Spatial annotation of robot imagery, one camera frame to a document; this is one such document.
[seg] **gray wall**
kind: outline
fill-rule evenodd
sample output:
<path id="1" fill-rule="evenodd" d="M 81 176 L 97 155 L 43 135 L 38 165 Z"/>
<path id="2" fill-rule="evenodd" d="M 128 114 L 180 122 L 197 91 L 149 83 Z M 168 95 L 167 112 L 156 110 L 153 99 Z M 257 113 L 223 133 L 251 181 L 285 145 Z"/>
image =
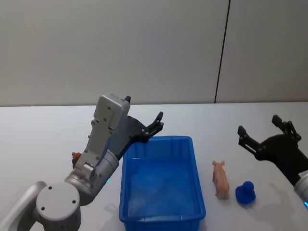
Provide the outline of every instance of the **gray wall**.
<path id="1" fill-rule="evenodd" d="M 1 0 L 0 105 L 213 103 L 228 0 Z M 217 102 L 308 100 L 308 3 L 231 0 Z"/>

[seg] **pink toy pig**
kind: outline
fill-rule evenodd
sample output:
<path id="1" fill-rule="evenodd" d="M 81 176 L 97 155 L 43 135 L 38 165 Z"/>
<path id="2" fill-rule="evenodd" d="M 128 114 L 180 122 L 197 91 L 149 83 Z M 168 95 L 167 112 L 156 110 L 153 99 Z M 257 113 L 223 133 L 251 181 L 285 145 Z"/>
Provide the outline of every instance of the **pink toy pig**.
<path id="1" fill-rule="evenodd" d="M 229 183 L 226 177 L 225 170 L 222 166 L 225 165 L 224 161 L 220 163 L 213 161 L 214 171 L 213 171 L 213 182 L 216 186 L 215 196 L 220 200 L 227 200 L 229 198 Z"/>

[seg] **white table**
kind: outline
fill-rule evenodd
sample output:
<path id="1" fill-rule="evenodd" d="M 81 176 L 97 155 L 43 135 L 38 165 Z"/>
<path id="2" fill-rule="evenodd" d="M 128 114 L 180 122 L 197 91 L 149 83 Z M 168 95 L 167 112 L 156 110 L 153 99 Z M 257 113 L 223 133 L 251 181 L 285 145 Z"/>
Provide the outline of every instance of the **white table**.
<path id="1" fill-rule="evenodd" d="M 32 183 L 63 181 L 71 171 L 71 152 L 82 151 L 90 133 L 94 106 L 0 108 L 0 209 Z M 194 143 L 206 207 L 202 231 L 306 231 L 308 211 L 292 185 L 271 162 L 257 161 L 238 145 L 237 128 L 243 125 L 257 141 L 281 133 L 271 119 L 278 114 L 292 120 L 303 137 L 299 148 L 308 154 L 308 103 L 248 103 L 194 105 L 134 105 L 130 115 L 149 124 L 164 112 L 159 135 L 187 135 Z M 215 197 L 212 161 L 225 160 L 230 199 Z M 95 201 L 82 207 L 81 231 L 124 231 L 118 219 L 121 168 Z M 250 180 L 256 203 L 238 205 L 235 188 Z M 36 224 L 33 231 L 42 231 Z"/>

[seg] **blue plastic bin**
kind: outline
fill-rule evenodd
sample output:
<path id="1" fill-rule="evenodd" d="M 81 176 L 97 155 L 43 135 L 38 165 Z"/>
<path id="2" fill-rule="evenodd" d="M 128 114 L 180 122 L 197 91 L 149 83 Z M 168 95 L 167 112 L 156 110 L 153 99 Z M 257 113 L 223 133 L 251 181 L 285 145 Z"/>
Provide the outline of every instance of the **blue plastic bin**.
<path id="1" fill-rule="evenodd" d="M 123 159 L 119 218 L 127 231 L 197 231 L 205 205 L 186 136 L 133 144 Z"/>

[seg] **blue toy duck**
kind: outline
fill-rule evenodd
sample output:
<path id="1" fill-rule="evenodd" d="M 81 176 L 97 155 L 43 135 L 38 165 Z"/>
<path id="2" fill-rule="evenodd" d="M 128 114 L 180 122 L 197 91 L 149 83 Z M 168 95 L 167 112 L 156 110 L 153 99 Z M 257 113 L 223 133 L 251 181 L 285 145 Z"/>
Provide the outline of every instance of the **blue toy duck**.
<path id="1" fill-rule="evenodd" d="M 235 189 L 237 202 L 242 205 L 247 205 L 256 199 L 255 186 L 250 181 L 245 181 L 242 186 Z"/>

